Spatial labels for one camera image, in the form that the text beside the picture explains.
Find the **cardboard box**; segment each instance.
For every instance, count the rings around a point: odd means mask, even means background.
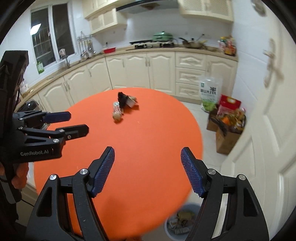
[[[217,131],[218,130],[218,125],[211,120],[211,117],[216,117],[217,111],[218,111],[217,109],[213,109],[209,113],[209,117],[207,119],[207,130],[209,130],[209,131]]]
[[[226,131],[224,135],[223,131],[219,127],[216,132],[216,151],[221,154],[229,154],[241,134]]]

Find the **orange tabletop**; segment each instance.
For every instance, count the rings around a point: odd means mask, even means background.
[[[119,91],[135,96],[139,108],[126,108],[123,120],[115,123],[113,102]],[[148,232],[186,201],[191,185],[180,153],[188,146],[202,159],[202,137],[195,118],[180,101],[151,89],[125,88],[88,97],[68,111],[70,121],[49,129],[87,124],[89,134],[67,141],[60,159],[35,163],[38,193],[51,174],[74,175],[112,146],[114,164],[102,192],[93,199],[109,239]],[[68,197],[73,229],[79,234],[73,196]]]

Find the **drawer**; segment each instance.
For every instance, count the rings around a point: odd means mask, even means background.
[[[200,87],[197,85],[176,83],[176,96],[201,100]]]
[[[207,56],[198,53],[176,53],[176,67],[206,70]]]
[[[176,82],[190,85],[200,85],[200,79],[205,76],[205,71],[197,69],[176,68]]]

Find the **window pane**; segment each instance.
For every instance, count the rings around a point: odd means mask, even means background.
[[[74,54],[67,4],[52,6],[52,16],[58,51],[60,51],[60,49],[65,49],[67,55]]]
[[[49,36],[48,9],[41,9],[31,13],[31,27],[40,24],[41,26],[36,34],[32,35],[35,56],[43,66],[55,62],[52,50],[52,42]]]

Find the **human hand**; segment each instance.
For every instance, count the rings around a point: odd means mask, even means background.
[[[26,186],[28,171],[29,171],[29,163],[19,164],[16,171],[16,176],[11,180],[11,183],[15,187],[15,189],[22,189]],[[0,175],[4,175],[4,174],[5,174],[4,167],[0,163]]]

